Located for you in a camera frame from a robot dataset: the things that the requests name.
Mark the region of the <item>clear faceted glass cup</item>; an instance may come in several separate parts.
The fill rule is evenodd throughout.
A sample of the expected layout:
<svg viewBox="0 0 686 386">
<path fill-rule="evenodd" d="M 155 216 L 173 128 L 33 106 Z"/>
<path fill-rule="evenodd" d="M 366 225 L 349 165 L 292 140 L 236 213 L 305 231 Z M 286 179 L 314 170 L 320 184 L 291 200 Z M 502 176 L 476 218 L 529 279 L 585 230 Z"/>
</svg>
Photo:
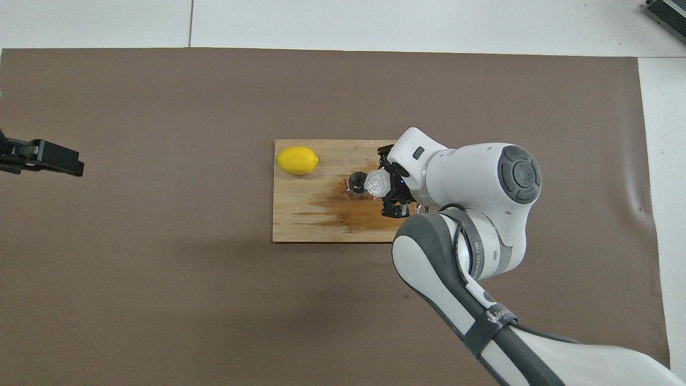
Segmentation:
<svg viewBox="0 0 686 386">
<path fill-rule="evenodd" d="M 384 168 L 372 170 L 363 187 L 371 196 L 384 198 L 391 190 L 391 175 Z"/>
</svg>

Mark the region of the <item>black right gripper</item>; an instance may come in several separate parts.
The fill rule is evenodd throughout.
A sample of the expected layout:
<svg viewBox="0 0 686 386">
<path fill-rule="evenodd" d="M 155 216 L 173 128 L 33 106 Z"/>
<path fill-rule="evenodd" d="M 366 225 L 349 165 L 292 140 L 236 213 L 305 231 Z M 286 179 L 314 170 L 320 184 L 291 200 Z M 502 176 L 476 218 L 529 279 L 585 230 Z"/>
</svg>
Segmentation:
<svg viewBox="0 0 686 386">
<path fill-rule="evenodd" d="M 410 216 L 409 206 L 416 203 L 409 187 L 405 183 L 404 176 L 392 166 L 388 155 L 394 144 L 381 146 L 377 149 L 379 156 L 379 169 L 384 169 L 390 174 L 390 191 L 382 198 L 382 216 L 388 218 L 407 218 Z"/>
</svg>

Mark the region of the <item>steel jigger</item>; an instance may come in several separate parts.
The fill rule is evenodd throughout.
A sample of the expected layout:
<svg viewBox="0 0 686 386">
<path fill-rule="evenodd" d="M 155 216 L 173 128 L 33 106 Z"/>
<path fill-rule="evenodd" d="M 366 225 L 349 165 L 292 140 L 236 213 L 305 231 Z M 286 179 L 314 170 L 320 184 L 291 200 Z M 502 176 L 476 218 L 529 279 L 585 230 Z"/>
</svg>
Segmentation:
<svg viewBox="0 0 686 386">
<path fill-rule="evenodd" d="M 352 173 L 346 181 L 346 196 L 352 201 L 371 199 L 364 184 L 367 180 L 367 173 L 357 171 Z"/>
</svg>

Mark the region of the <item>brown table mat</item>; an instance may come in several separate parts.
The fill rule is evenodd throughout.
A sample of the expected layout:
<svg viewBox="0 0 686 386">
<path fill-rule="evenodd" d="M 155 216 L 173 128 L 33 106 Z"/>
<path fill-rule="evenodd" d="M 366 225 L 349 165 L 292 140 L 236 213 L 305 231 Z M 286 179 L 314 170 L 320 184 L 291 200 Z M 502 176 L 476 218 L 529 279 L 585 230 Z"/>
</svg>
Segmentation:
<svg viewBox="0 0 686 386">
<path fill-rule="evenodd" d="M 0 173 L 0 386 L 497 386 L 389 244 L 272 242 L 274 142 L 518 144 L 542 169 L 524 325 L 666 364 L 638 61 L 5 49 L 0 128 L 81 178 Z"/>
</svg>

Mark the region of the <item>grey ribbed device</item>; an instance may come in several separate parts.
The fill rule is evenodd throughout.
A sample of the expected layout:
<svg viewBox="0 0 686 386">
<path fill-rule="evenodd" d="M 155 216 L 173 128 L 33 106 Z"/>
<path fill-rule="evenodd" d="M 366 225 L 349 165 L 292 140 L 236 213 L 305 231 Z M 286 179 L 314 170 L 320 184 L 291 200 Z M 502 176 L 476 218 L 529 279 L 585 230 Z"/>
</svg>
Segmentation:
<svg viewBox="0 0 686 386">
<path fill-rule="evenodd" d="M 645 0 L 644 10 L 659 24 L 686 34 L 686 0 Z"/>
</svg>

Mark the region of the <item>wooden cutting board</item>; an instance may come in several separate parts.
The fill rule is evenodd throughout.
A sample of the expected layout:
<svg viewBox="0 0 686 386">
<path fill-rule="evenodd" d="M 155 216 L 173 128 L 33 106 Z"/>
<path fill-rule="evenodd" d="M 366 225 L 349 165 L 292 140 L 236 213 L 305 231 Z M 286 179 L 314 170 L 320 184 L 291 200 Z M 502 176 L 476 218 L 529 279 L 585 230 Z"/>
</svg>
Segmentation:
<svg viewBox="0 0 686 386">
<path fill-rule="evenodd" d="M 297 176 L 274 167 L 274 242 L 388 243 L 402 220 L 384 217 L 382 203 L 370 195 L 352 199 L 352 173 L 379 166 L 377 149 L 391 139 L 277 139 L 275 152 L 310 147 L 319 162 L 313 172 Z"/>
</svg>

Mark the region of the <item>yellow lemon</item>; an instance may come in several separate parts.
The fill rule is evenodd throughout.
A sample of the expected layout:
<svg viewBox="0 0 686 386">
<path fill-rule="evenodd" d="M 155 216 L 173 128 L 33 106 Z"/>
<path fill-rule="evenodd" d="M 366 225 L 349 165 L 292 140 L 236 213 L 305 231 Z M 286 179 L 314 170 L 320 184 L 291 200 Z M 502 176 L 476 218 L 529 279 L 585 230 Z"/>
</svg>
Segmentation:
<svg viewBox="0 0 686 386">
<path fill-rule="evenodd" d="M 286 173 L 305 175 L 316 169 L 319 157 L 310 147 L 292 146 L 277 154 L 276 163 Z"/>
</svg>

